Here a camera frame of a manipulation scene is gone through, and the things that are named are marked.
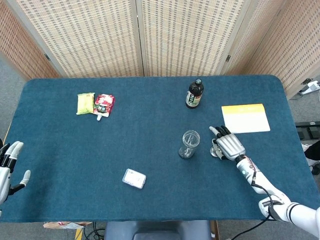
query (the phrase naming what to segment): dark bottle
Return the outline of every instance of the dark bottle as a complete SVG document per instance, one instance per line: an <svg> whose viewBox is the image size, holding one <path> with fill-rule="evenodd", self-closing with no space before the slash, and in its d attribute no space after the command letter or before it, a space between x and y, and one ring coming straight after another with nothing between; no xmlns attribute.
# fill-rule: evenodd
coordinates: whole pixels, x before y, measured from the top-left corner
<svg viewBox="0 0 320 240"><path fill-rule="evenodd" d="M202 80L198 78L189 86L189 91L186 94L185 105L190 109L195 109L199 105L203 91L204 85L202 84Z"/></svg>

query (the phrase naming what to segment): robotic arm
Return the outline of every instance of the robotic arm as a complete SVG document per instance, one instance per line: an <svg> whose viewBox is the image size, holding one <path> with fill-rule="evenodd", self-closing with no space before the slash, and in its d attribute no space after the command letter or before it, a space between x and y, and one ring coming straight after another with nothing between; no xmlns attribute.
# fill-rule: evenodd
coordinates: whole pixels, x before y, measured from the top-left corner
<svg viewBox="0 0 320 240"><path fill-rule="evenodd" d="M246 150L236 135L225 126L212 127L214 133L210 153L221 160L236 162L236 167L252 186L257 194L267 194L268 197L259 201L259 209L265 217L277 221L289 222L313 234L320 239L320 207L317 210L291 202L290 199L265 177L253 161L246 156Z"/></svg>
<svg viewBox="0 0 320 240"><path fill-rule="evenodd" d="M25 171L21 182L11 187L11 175L14 172L18 155L23 146L23 142L16 141L12 145L8 143L0 149L0 205L7 200L8 196L23 189L30 179L31 172L30 170L27 170Z"/></svg>

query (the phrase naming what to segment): white package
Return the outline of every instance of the white package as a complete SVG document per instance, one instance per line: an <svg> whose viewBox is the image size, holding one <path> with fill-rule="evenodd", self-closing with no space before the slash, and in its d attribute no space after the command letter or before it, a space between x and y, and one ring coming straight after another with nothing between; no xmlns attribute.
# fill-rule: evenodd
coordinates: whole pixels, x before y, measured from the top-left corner
<svg viewBox="0 0 320 240"><path fill-rule="evenodd" d="M146 182L147 176L132 169L127 169L123 176L122 182L142 189Z"/></svg>

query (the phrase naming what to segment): black cable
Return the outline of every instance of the black cable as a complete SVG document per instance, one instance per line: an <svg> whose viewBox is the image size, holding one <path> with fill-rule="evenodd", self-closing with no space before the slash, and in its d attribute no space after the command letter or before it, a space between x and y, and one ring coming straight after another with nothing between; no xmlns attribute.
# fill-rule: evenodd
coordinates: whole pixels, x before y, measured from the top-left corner
<svg viewBox="0 0 320 240"><path fill-rule="evenodd" d="M251 164L252 164L252 166L253 166L253 169L254 169L253 176L252 176L252 181L251 181L251 186L256 187L256 188L259 188L259 189L262 189L263 191L265 191L265 193L266 193L266 194L268 195L268 197L270 198L270 204L271 204L271 206L273 206L274 203L273 203L273 201L272 201L272 198L271 198L270 193L269 193L263 186L260 186L260 185L256 184L257 169L256 169L254 163L252 162L252 160L251 160L249 157L247 157L247 158L248 158L249 161L251 162ZM243 232L238 233L238 234L237 234L236 236L234 236L231 240L234 240L234 239L236 239L237 237L239 237L240 235L245 234L245 233L247 233L247 232L250 232L251 230L253 230L253 229L261 226L261 225L264 224L266 221L268 221L270 217L271 217L271 215L270 215L270 213L269 213L269 215L268 215L262 222L258 223L257 225L251 227L251 228L248 229L248 230L245 230L245 231L243 231Z"/></svg>
<svg viewBox="0 0 320 240"><path fill-rule="evenodd" d="M250 232L251 230L253 230L253 229L261 226L262 224L264 224L264 223L269 219L269 217L270 217L270 214L269 214L262 222L260 222L259 224L253 226L252 228L250 228L250 229L248 229L248 230L245 230L245 231L243 231L243 232L240 232L239 234L237 234L236 236L234 236L231 240L235 240L235 239L236 239L237 237L239 237L240 235L245 234L245 233L247 233L247 232Z"/></svg>
<svg viewBox="0 0 320 240"><path fill-rule="evenodd" d="M93 222L92 226L93 226L93 231L91 231L88 235L86 235L86 228L83 228L83 234L84 234L85 240L90 240L89 237L91 235L93 235L93 238L95 240L104 240L105 236L99 234L99 231L105 231L105 229L103 228L97 229L97 223L95 221Z"/></svg>

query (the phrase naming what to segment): snack bag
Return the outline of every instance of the snack bag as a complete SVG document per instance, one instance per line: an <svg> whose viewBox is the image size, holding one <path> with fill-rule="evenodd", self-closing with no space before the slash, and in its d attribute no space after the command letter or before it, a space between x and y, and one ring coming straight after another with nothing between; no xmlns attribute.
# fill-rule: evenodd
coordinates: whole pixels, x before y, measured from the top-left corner
<svg viewBox="0 0 320 240"><path fill-rule="evenodd" d="M92 114L94 112L94 100L94 92L78 94L78 110L76 114Z"/></svg>
<svg viewBox="0 0 320 240"><path fill-rule="evenodd" d="M115 97L108 94L101 94L96 97L94 102L93 113L97 114L97 120L99 121L101 117L109 117L111 109L114 105Z"/></svg>

